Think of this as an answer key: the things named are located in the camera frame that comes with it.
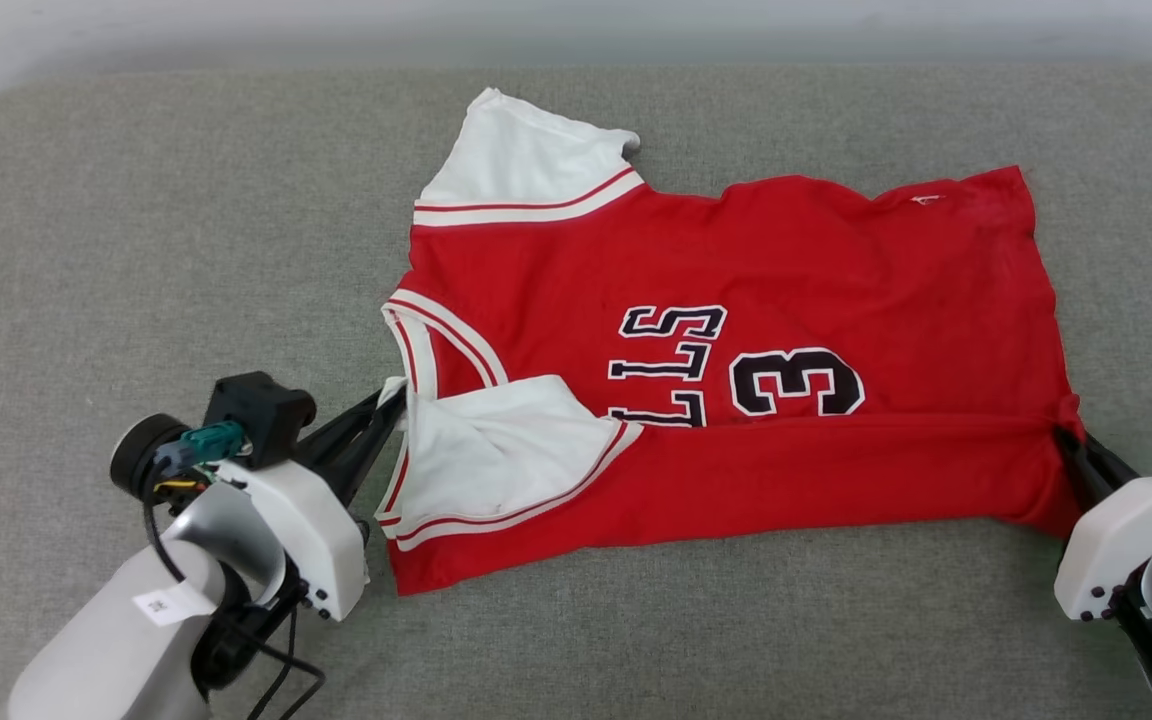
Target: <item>cable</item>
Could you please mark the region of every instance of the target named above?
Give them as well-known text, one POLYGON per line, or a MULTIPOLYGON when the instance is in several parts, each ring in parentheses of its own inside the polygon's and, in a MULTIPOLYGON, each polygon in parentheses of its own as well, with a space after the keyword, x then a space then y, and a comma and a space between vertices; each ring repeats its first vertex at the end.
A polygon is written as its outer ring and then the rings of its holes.
MULTIPOLYGON (((297 607, 291 607, 291 617, 287 620, 287 653, 288 655, 296 655, 296 614, 297 607)), ((285 664, 283 668, 279 670, 278 679, 274 679, 273 683, 270 683, 270 689, 266 689, 265 694, 260 696, 260 699, 256 703, 256 707, 252 707, 251 714, 247 715, 247 720, 257 720, 265 712, 265 706, 268 706, 271 700, 274 700, 275 694, 278 694, 278 688, 283 687, 283 680, 291 674, 291 666, 285 664)))
POLYGON ((195 480, 162 480, 154 485, 154 492, 159 488, 204 488, 204 484, 195 480))
MULTIPOLYGON (((169 464, 170 461, 167 458, 159 460, 156 462, 154 468, 150 470, 150 477, 145 483, 145 495, 141 498, 141 509, 143 510, 143 516, 145 516, 145 535, 150 538, 151 546, 154 546, 154 553, 159 556, 159 561, 161 561, 164 568, 172 574, 172 578, 174 578, 175 582, 183 583, 184 574, 180 570, 179 566, 175 564, 175 561, 172 560, 172 556, 168 555, 168 548, 164 547, 162 538, 159 537, 159 524, 157 524, 157 520, 154 518, 154 482, 161 478, 162 470, 168 468, 169 464)), ((223 612, 218 612, 218 614, 214 614, 211 617, 218 621, 220 626, 223 626, 225 629, 229 630, 229 632, 236 634, 243 642, 250 644, 250 646, 256 647, 257 651, 260 651, 265 655, 273 657, 274 660, 282 662, 285 667, 296 667, 296 669, 302 670, 302 673, 314 675, 314 683, 310 685, 310 689, 301 694, 301 697, 298 697, 297 700, 294 702, 291 706, 279 717, 279 720, 291 720, 291 715, 296 714, 296 711, 300 710, 301 706, 305 705, 306 702, 310 702, 310 698, 314 697, 314 694, 319 692, 319 689, 328 682, 328 676, 326 676, 324 670, 319 670, 313 665, 303 660, 297 660, 296 657, 291 655, 291 638, 289 638, 288 642, 288 652, 283 652, 268 646, 268 644, 260 642, 260 639, 257 639, 256 635, 248 632, 243 626, 240 626, 232 617, 225 615, 223 612)), ((296 615, 293 614, 291 619, 294 623, 294 621, 296 621, 294 620, 296 619, 296 615)))

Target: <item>gray couch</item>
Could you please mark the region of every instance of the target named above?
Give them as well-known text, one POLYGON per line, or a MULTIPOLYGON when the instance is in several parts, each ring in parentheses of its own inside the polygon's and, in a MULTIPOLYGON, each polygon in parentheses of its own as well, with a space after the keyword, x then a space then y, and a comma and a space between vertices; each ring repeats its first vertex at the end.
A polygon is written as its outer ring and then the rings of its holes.
MULTIPOLYGON (((803 173, 877 194, 1018 164, 1084 418, 1152 471, 1152 67, 20 88, 0 94, 0 706, 145 546, 105 477, 129 424, 199 420, 212 381, 250 369, 312 392, 320 416, 397 372, 378 308, 411 202, 486 85, 635 129, 635 164, 665 191, 803 173)), ((329 674, 303 717, 1151 719, 1124 635, 1053 600, 1059 556, 992 520, 810 530, 585 551, 399 600, 376 543, 355 614, 302 623, 298 650, 329 674)), ((257 660, 218 715, 245 715, 275 670, 257 660)), ((275 707, 303 687, 293 675, 275 707)))

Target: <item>white sleeve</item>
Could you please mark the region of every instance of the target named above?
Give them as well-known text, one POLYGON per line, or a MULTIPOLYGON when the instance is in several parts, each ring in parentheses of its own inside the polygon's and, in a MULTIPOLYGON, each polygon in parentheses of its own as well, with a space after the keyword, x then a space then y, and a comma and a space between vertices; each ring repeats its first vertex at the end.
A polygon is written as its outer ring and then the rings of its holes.
POLYGON ((571 204, 632 172, 623 152, 637 146, 635 132, 562 118, 488 88, 470 104, 417 210, 571 204))

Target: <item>white stripe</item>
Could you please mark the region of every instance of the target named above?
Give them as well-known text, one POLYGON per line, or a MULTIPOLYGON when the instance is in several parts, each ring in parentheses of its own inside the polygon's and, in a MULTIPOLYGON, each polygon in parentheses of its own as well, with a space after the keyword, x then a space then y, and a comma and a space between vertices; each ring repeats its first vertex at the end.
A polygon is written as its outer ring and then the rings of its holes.
POLYGON ((576 197, 584 197, 586 195, 590 195, 591 192, 593 192, 593 190, 594 190, 596 187, 602 185, 604 183, 608 183, 608 187, 611 187, 609 181, 612 179, 614 179, 615 176, 620 176, 621 173, 635 174, 634 173, 634 165, 630 165, 623 158, 621 158, 620 160, 617 160, 617 167, 616 167, 616 169, 614 172, 605 174, 605 176, 602 176, 602 179, 599 179, 598 182, 589 183, 586 185, 585 190, 582 190, 579 192, 571 192, 571 195, 568 195, 566 197, 566 199, 563 199, 563 197, 550 197, 550 199, 547 199, 547 200, 539 200, 538 199, 538 200, 513 200, 513 202, 510 202, 510 200, 494 200, 494 202, 492 202, 492 200, 478 200, 478 202, 470 202, 470 200, 463 199, 463 197, 457 197, 456 200, 431 200, 431 199, 426 199, 426 197, 420 197, 419 199, 416 200, 415 205, 416 205, 416 210, 417 211, 419 211, 420 209, 472 211, 472 210, 479 209, 483 205, 536 205, 536 209, 539 210, 539 209, 546 209, 547 206, 562 205, 564 200, 571 200, 571 199, 576 199, 576 197))
MULTIPOLYGON (((394 471, 389 475, 389 487, 385 488, 385 495, 380 498, 380 503, 376 506, 376 523, 382 523, 389 518, 396 518, 402 514, 402 502, 394 502, 394 509, 392 511, 385 511, 385 506, 389 505, 389 498, 394 495, 394 488, 397 487, 397 475, 402 471, 403 464, 407 464, 407 471, 411 472, 411 460, 407 456, 407 433, 403 433, 403 442, 397 447, 397 462, 394 462, 394 471)), ((385 537, 394 539, 393 525, 380 525, 381 532, 385 532, 385 537)))
POLYGON ((392 327, 394 340, 397 340, 402 348, 403 364, 407 367, 407 378, 412 382, 414 389, 423 397, 438 397, 438 367, 434 365, 434 346, 430 342, 429 326, 425 323, 410 323, 404 320, 399 313, 392 316, 392 327), (407 343, 411 346, 411 357, 406 357, 407 347, 403 343, 402 334, 397 332, 397 326, 402 325, 407 333, 407 343))
MULTIPOLYGON (((434 348, 429 342, 429 331, 425 329, 424 323, 402 323, 397 313, 384 309, 381 309, 381 314, 385 316, 385 324, 389 325, 389 332, 394 334, 394 342, 397 342, 399 355, 403 357, 403 370, 407 372, 407 387, 403 388, 403 392, 407 393, 407 408, 403 410, 403 414, 407 415, 407 426, 410 429, 415 424, 416 404, 412 402, 412 394, 415 393, 414 384, 416 384, 416 379, 419 378, 420 382, 429 382, 429 387, 433 388, 431 397, 438 397, 438 370, 434 369, 434 348), (407 333, 407 342, 403 342, 403 334, 399 332, 399 327, 402 327, 403 332, 407 333), (415 328, 420 328, 422 341, 417 341, 417 338, 414 338, 415 328), (416 359, 408 356, 408 343, 412 347, 412 354, 425 353, 429 356, 425 359, 416 359)), ((403 460, 407 460, 407 433, 403 433, 402 446, 397 450, 397 462, 394 462, 393 473, 389 475, 389 486, 385 488, 385 495, 380 498, 380 503, 376 506, 376 520, 385 520, 385 516, 393 515, 393 511, 384 511, 384 509, 385 506, 389 505, 389 498, 394 495, 394 491, 397 488, 397 475, 403 468, 403 460)))
MULTIPOLYGON (((435 515, 433 516, 433 518, 422 518, 419 523, 415 523, 415 525, 417 528, 420 528, 420 525, 426 525, 426 526, 416 530, 416 535, 412 537, 408 537, 406 539, 399 539, 397 550, 403 550, 403 551, 412 550, 412 547, 419 546, 420 543, 427 541, 431 538, 438 538, 445 536, 494 533, 497 532, 497 530, 513 528, 520 523, 524 523, 524 521, 526 520, 535 518, 536 515, 540 515, 544 511, 553 510, 554 507, 559 507, 560 505, 575 500, 576 497, 579 497, 581 492, 584 492, 585 488, 590 486, 590 484, 593 484, 594 479, 598 479, 599 475, 602 475, 602 471, 607 470, 608 465, 611 465, 612 462, 622 454, 622 452, 626 452, 626 448, 630 447, 630 445, 632 445, 634 441, 636 441, 636 439, 639 438, 641 433, 643 433, 643 425, 641 425, 639 423, 623 423, 623 424, 626 424, 626 433, 621 435, 620 441, 616 441, 616 445, 613 445, 611 447, 611 450, 607 450, 607 454, 602 455, 602 461, 600 461, 598 465, 594 465, 594 469, 591 470, 590 473, 585 475, 585 479, 582 480, 579 486, 577 486, 575 492, 571 492, 570 495, 556 497, 554 498, 554 500, 550 500, 548 502, 543 502, 540 505, 537 505, 536 507, 531 507, 530 510, 521 511, 520 514, 511 516, 511 518, 500 520, 499 523, 465 524, 465 523, 456 523, 456 521, 444 521, 444 523, 430 525, 429 523, 431 523, 431 521, 434 520, 484 520, 484 518, 467 518, 467 516, 463 515, 435 515)), ((385 537, 396 538, 397 536, 410 533, 412 532, 412 524, 414 523, 403 523, 403 521, 400 521, 397 524, 391 525, 389 528, 385 528, 385 537)))
POLYGON ((412 225, 425 227, 448 227, 448 225, 480 223, 547 223, 553 220, 568 220, 593 213, 608 202, 615 200, 635 187, 643 184, 637 173, 628 173, 624 177, 605 187, 602 190, 571 205, 561 209, 484 209, 484 210, 416 210, 412 213, 412 225))
MULTIPOLYGON (((429 300, 429 297, 425 297, 424 295, 419 295, 418 293, 410 290, 401 290, 401 288, 393 293, 391 300, 401 300, 407 302, 407 304, 419 306, 422 313, 429 314, 430 318, 438 320, 445 325, 445 327, 454 331, 454 333, 444 332, 444 338, 447 338, 448 342, 456 346, 457 350, 461 350, 462 354, 468 357, 470 363, 475 365, 479 376, 483 377, 484 387, 492 387, 495 386, 495 384, 509 382, 509 376, 505 372, 505 365, 500 364, 500 357, 497 356, 495 350, 492 350, 492 346, 488 344, 488 341, 484 340, 484 336, 480 336, 480 334, 477 333, 475 328, 471 328, 470 325, 457 318, 456 314, 447 309, 447 306, 439 305, 438 302, 429 300), (461 342, 456 338, 457 334, 464 338, 468 344, 473 347, 477 355, 470 351, 470 348, 465 346, 465 342, 461 342), (479 357, 477 357, 479 355, 483 356, 484 361, 486 361, 486 367, 484 367, 483 363, 479 362, 479 357)), ((399 313, 404 318, 417 320, 417 323, 429 323, 429 320, 422 318, 420 314, 414 313, 414 311, 408 309, 408 306, 392 305, 387 302, 387 304, 385 304, 385 309, 389 310, 391 313, 399 313)), ((435 331, 440 331, 438 325, 434 324, 433 327, 435 331)), ((420 394, 426 395, 424 389, 420 389, 420 394)))

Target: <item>bulls jersey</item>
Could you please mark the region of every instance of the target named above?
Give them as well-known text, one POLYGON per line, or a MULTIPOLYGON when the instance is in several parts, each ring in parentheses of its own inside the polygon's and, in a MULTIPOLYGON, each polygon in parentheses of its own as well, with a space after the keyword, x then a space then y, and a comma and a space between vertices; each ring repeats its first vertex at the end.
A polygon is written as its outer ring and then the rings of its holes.
POLYGON ((417 200, 378 510, 402 593, 581 547, 987 515, 1068 532, 1082 433, 1020 170, 658 192, 500 94, 417 200))

